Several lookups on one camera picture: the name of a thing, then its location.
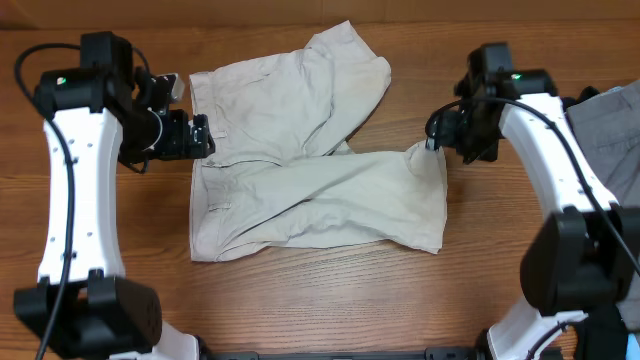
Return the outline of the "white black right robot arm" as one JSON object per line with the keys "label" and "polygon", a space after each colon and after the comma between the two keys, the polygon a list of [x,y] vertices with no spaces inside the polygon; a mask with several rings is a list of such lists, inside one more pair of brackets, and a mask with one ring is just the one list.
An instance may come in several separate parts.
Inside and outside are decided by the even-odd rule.
{"label": "white black right robot arm", "polygon": [[427,120],[426,147],[464,163],[493,162],[508,140],[544,223],[520,265],[523,296],[473,347],[433,347],[427,359],[558,359],[551,343],[591,312],[624,299],[639,271],[639,211],[623,208],[585,159],[547,71],[514,68],[505,43],[472,51],[456,101]]}

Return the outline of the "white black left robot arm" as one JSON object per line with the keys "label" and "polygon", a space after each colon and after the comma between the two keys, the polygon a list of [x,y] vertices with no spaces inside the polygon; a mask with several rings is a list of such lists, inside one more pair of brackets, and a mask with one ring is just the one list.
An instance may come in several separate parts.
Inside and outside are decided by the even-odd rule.
{"label": "white black left robot arm", "polygon": [[45,72],[27,93],[44,120],[49,221],[37,284],[15,292],[15,315],[63,359],[206,359],[199,337],[163,319],[157,293],[126,276],[116,173],[209,156],[208,120],[179,109],[180,78],[153,75],[126,39],[87,33],[77,51],[77,67]]}

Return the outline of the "beige cargo shorts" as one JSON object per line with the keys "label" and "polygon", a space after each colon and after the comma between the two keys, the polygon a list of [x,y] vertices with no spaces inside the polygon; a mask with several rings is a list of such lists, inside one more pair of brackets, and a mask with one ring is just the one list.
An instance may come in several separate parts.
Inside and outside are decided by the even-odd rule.
{"label": "beige cargo shorts", "polygon": [[215,150],[193,166],[192,259],[379,240],[437,253],[444,155],[421,142],[369,153],[347,142],[390,82],[388,61],[349,22],[298,50],[193,74],[193,110],[207,117]]}

